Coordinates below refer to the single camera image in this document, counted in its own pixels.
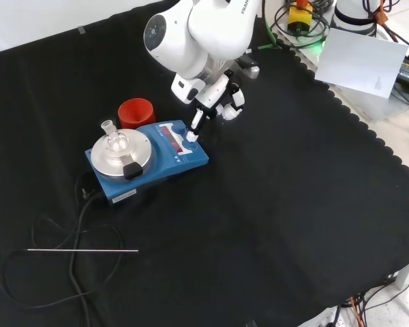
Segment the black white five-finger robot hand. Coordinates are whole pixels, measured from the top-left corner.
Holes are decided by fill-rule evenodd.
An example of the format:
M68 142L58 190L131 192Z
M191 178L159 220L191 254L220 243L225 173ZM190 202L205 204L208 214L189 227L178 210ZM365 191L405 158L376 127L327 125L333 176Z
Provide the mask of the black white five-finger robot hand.
M221 116L231 121L240 115L245 105L244 94L234 81L231 69L227 69L213 84L207 84L199 78L187 80L177 74L171 91L184 104L194 104L196 108L186 133L188 142L197 141L205 120Z

